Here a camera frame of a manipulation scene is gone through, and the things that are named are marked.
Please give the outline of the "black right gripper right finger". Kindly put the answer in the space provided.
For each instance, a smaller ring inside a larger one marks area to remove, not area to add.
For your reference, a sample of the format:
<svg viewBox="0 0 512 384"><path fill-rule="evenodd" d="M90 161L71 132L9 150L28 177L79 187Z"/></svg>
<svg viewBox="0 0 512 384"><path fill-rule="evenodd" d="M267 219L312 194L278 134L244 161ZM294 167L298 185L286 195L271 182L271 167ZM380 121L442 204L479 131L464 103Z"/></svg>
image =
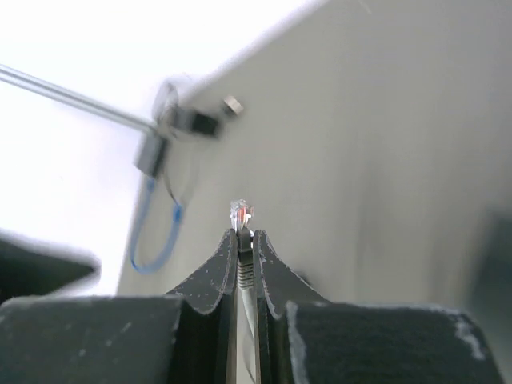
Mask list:
<svg viewBox="0 0 512 384"><path fill-rule="evenodd" d="M500 383L481 329L438 305L331 302L253 240L260 383Z"/></svg>

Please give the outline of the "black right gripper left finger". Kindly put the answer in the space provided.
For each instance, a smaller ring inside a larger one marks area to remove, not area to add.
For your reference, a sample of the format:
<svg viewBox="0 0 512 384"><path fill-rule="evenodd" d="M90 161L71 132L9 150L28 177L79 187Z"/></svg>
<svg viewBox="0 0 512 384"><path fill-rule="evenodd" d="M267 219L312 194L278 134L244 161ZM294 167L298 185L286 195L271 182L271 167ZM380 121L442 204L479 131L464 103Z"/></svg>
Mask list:
<svg viewBox="0 0 512 384"><path fill-rule="evenodd" d="M233 383L237 239L170 292L66 297L93 259L1 240L4 383Z"/></svg>

